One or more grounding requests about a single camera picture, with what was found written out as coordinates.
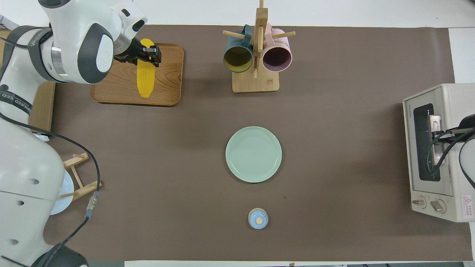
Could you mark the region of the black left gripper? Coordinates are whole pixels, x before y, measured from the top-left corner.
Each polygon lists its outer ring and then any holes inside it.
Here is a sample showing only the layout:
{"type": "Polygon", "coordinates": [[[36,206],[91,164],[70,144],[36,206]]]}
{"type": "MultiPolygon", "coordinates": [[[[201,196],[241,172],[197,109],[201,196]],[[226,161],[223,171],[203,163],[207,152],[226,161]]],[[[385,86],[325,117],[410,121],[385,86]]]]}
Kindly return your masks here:
{"type": "Polygon", "coordinates": [[[149,62],[155,67],[159,67],[162,54],[158,45],[154,44],[146,47],[135,37],[129,47],[122,53],[114,56],[114,59],[121,63],[137,64],[138,61],[149,62]]]}

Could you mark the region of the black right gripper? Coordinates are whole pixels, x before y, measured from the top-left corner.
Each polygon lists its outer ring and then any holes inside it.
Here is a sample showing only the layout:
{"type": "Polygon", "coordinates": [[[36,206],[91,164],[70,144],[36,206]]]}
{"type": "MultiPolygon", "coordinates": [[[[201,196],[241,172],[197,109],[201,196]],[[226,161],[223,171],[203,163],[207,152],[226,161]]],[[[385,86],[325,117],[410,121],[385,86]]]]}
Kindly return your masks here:
{"type": "Polygon", "coordinates": [[[456,144],[466,142],[474,136],[475,115],[466,116],[457,127],[432,132],[432,144],[456,144]]]}

